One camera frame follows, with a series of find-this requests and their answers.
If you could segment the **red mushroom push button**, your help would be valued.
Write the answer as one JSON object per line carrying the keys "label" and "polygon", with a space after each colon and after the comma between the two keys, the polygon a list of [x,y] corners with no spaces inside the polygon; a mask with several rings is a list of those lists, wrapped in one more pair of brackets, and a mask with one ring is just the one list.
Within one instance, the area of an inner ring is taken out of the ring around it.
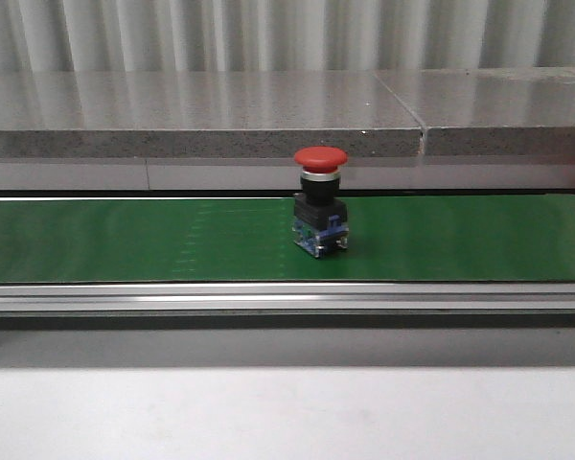
{"label": "red mushroom push button", "polygon": [[313,146],[299,149],[294,161],[302,167],[301,191],[294,197],[292,230],[295,243],[315,259],[348,247],[348,210],[336,196],[339,167],[348,161],[339,148]]}

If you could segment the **green conveyor belt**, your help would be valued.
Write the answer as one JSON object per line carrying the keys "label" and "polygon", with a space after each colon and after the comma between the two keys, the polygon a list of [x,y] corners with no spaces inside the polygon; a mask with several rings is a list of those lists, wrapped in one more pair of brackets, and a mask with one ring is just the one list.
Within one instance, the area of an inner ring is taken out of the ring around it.
{"label": "green conveyor belt", "polygon": [[0,284],[575,281],[575,195],[347,199],[346,250],[293,241],[289,198],[0,201]]}

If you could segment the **grey stone slab right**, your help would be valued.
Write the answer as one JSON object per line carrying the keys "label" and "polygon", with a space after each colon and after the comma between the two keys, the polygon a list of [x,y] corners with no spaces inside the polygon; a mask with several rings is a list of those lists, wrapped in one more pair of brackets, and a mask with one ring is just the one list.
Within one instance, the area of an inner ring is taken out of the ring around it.
{"label": "grey stone slab right", "polygon": [[575,156],[575,67],[379,71],[427,156]]}

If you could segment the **grey stone slab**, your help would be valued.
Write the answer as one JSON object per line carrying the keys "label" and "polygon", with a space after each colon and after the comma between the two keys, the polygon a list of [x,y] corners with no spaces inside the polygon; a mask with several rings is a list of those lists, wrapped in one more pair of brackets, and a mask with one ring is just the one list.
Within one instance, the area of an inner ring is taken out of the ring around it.
{"label": "grey stone slab", "polygon": [[379,71],[427,156],[575,156],[575,67]]}
{"label": "grey stone slab", "polygon": [[0,158],[412,157],[420,137],[370,72],[0,72]]}

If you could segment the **grey stone slab left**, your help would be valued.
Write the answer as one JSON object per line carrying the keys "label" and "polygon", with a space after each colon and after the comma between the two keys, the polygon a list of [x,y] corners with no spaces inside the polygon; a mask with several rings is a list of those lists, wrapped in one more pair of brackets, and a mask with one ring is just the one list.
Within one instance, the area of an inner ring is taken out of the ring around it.
{"label": "grey stone slab left", "polygon": [[0,72],[0,158],[412,157],[420,137],[370,72]]}

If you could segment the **aluminium conveyor frame rail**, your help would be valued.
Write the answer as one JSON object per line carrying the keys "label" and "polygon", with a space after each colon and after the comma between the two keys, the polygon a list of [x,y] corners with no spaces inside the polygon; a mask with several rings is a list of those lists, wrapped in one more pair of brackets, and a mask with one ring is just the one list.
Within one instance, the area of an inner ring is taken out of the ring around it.
{"label": "aluminium conveyor frame rail", "polygon": [[575,283],[0,286],[0,330],[575,328]]}

